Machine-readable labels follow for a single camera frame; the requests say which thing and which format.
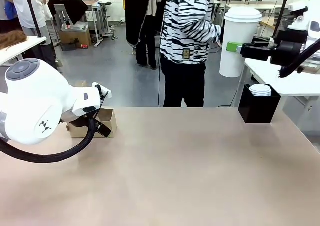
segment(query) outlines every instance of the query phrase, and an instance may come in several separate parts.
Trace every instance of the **desk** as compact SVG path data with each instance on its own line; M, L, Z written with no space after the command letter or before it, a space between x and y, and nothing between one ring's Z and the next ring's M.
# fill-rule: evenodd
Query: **desk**
M27 36L25 42L21 42L14 46L0 50L0 66L11 60L12 58L18 57L19 60L23 59L21 53L25 52L26 50L40 44L41 42L45 41L46 37L37 37L37 36Z
M275 29L276 26L274 25L275 24L275 18L274 17L263 17L261 19L261 24L264 25L264 26L267 26L271 29Z
M260 22L259 36L271 37L274 34L276 26L274 17L263 17Z
M270 61L259 61L247 58L235 97L235 106L239 105L243 86L248 78L249 70L254 77L262 84L270 84L281 96L279 108L285 106L288 96L295 96L304 104L303 114L298 120L298 125L309 112L320 96L320 75L296 71L286 78L279 78L281 66L271 64Z
M220 15L219 19L216 20L216 23L218 22L220 25L223 23L223 19L225 17L225 13L232 7L252 7L257 10L259 10L262 13L263 17L270 17L274 13L274 9L281 8L281 4L275 4L272 2L250 2L250 4L243 4L239 2L232 2L230 4L226 4L226 2L223 1L214 1L215 4L221 3L219 7L215 6L215 10L218 10L218 14Z
M281 111L244 124L236 108L118 108L115 138L37 165L0 153L3 225L317 225L320 155ZM79 142L66 126L37 153Z
M112 39L115 38L114 30L110 30L108 15L107 15L107 5L110 3L108 0L83 0L88 6L88 10L92 12L92 19L94 23L95 35L97 38L97 43L94 45L97 47L102 41L103 36L111 36Z

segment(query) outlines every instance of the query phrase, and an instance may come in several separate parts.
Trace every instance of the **cup lid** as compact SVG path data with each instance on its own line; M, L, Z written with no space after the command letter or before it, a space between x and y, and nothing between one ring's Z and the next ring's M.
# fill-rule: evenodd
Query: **cup lid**
M232 22L259 22L262 14L255 8L238 6L230 8L224 18Z
M249 89L252 91L258 91L258 92L269 92L271 91L271 87L266 84L254 84L249 87Z

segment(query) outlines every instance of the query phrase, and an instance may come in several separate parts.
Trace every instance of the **black container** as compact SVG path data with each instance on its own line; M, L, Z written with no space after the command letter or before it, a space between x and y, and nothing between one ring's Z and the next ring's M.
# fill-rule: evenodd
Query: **black container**
M253 95L249 87L249 84L244 86L238 108L245 123L271 123L281 96L272 86L268 97Z

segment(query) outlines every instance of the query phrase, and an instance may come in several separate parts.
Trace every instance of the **zebra print jacket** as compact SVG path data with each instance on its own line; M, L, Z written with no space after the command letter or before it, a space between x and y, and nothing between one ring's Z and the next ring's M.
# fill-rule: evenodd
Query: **zebra print jacket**
M221 34L211 23L213 8L214 0L166 0L160 52L175 63L206 61Z

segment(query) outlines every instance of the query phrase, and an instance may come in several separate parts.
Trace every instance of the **gray floor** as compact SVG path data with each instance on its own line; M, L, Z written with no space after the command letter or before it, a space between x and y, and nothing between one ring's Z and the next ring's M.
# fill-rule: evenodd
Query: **gray floor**
M105 101L105 106L157 107L158 93L162 106L165 98L164 75L160 72L159 86L159 70L144 68L136 63L132 47L126 41L125 25L117 26L115 30L119 38L107 38L97 48L91 46L89 49L62 52L60 47L56 47L57 56L63 64L63 75L72 85L82 80L88 84L97 81L111 89L113 97ZM210 53L206 63L205 107L229 105L238 86L239 78L226 78L219 74L220 57L221 52ZM0 91L3 92L7 91L4 80L6 69L0 67ZM290 98L284 111L293 122L297 122L302 109L297 100ZM320 110L313 110L300 129L315 145L319 143Z

